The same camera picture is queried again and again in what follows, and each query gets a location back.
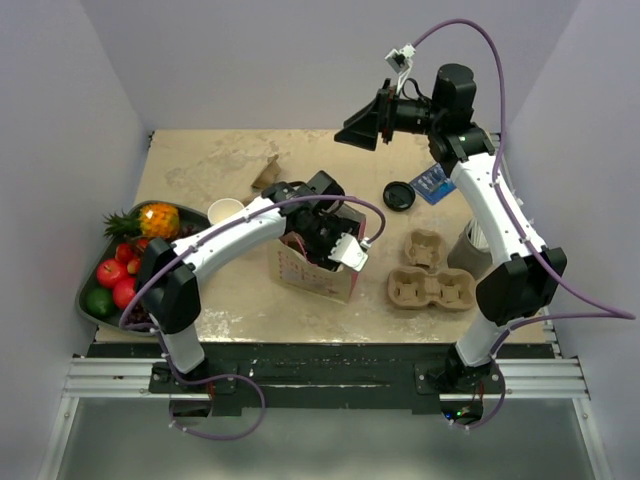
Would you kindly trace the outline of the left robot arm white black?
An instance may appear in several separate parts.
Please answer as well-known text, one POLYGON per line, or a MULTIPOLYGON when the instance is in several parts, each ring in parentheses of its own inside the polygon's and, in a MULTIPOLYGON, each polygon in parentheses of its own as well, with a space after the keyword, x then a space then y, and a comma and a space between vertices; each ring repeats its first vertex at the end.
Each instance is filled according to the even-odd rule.
POLYGON ((185 392, 207 380, 195 321, 200 285, 250 250, 287 234, 301 238, 313 264, 360 271, 367 253, 361 223, 339 214, 343 189, 324 172, 309 182, 278 182, 228 219, 174 242, 156 239, 143 256, 136 295, 159 330, 173 364, 171 378, 185 392))

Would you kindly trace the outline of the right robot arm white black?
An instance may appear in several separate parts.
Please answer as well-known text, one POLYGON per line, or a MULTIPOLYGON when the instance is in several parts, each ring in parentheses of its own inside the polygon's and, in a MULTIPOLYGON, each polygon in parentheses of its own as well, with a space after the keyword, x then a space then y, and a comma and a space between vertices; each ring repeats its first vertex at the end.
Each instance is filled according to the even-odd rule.
POLYGON ((394 133, 426 135, 432 158, 469 204, 488 242, 493 270, 476 287, 476 319, 449 349, 441 384, 469 392, 489 371, 496 342, 516 322, 552 300, 567 258, 548 248, 494 172, 496 151, 473 120, 474 74, 460 64, 439 68, 430 99, 403 99, 383 83, 373 101, 344 121, 334 139, 373 151, 394 133))

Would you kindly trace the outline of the pink beige paper bag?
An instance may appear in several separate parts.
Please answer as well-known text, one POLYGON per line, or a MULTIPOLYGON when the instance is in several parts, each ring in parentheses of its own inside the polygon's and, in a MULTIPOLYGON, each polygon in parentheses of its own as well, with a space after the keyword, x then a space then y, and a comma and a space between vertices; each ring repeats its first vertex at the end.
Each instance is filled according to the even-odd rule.
POLYGON ((343 265, 336 270, 322 268, 299 234, 293 232, 267 244, 270 279, 336 302, 348 303, 359 273, 343 265))

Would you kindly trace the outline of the single cardboard cup carrier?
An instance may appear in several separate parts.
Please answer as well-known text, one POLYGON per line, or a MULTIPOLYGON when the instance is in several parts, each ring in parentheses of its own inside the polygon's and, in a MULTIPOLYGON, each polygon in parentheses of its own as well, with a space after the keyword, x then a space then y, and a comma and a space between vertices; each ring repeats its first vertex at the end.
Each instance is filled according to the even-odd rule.
POLYGON ((251 183, 253 189, 264 190, 276 182, 282 171, 278 160, 278 154, 274 154, 267 159, 266 165, 251 183))

